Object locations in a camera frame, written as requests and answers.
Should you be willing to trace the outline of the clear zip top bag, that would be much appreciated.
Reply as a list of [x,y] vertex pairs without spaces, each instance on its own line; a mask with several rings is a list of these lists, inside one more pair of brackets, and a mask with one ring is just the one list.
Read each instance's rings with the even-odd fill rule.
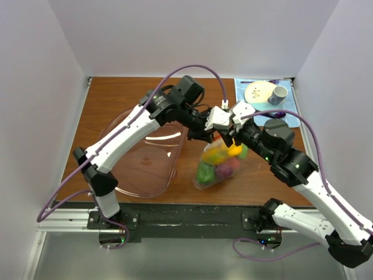
[[247,158],[249,148],[235,142],[226,146],[221,136],[205,146],[198,163],[194,186],[199,190],[212,187],[234,177]]

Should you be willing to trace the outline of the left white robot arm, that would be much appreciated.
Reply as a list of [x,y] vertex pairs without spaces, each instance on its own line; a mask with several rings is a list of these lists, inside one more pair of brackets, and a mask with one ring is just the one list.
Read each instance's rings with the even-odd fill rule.
[[199,112],[196,107],[204,96],[204,88],[188,75],[176,85],[161,82],[104,138],[86,149],[78,147],[73,151],[101,211],[100,222],[106,228],[114,229],[121,221],[115,194],[118,180],[112,175],[112,168],[140,140],[174,121],[187,128],[193,139],[208,143],[212,142],[215,131],[228,130],[228,100],[223,99],[221,106]]

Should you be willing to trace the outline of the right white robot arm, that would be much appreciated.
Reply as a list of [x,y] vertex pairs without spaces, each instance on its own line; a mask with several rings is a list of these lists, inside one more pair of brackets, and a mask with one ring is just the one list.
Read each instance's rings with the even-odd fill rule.
[[270,119],[263,128],[252,119],[234,121],[227,135],[233,143],[243,144],[265,159],[278,180],[303,195],[323,215],[314,218],[271,198],[259,210],[264,228],[277,225],[306,235],[345,267],[356,268],[370,259],[372,222],[325,182],[319,165],[293,147],[295,133],[285,121]]

